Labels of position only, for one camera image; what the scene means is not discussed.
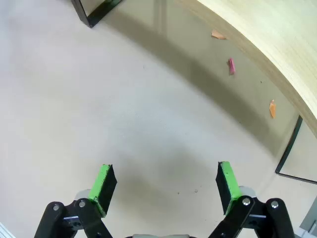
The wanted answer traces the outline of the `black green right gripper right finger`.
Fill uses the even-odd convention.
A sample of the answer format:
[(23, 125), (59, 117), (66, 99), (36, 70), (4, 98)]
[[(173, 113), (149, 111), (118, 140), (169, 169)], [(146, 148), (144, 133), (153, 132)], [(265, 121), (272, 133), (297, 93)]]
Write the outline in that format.
[(236, 238), (243, 229), (253, 230), (259, 238), (295, 236), (284, 201), (259, 201), (251, 188), (238, 185), (228, 161), (218, 162), (215, 181), (225, 217), (209, 237)]

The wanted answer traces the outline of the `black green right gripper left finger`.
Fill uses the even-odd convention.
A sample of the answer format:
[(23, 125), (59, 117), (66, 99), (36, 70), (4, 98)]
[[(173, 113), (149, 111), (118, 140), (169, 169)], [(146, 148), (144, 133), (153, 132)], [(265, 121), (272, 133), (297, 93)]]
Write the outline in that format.
[(73, 238), (83, 230), (88, 238), (110, 238), (102, 221), (107, 214), (117, 184), (112, 165), (103, 164), (87, 197), (65, 206), (49, 203), (35, 233), (36, 238)]

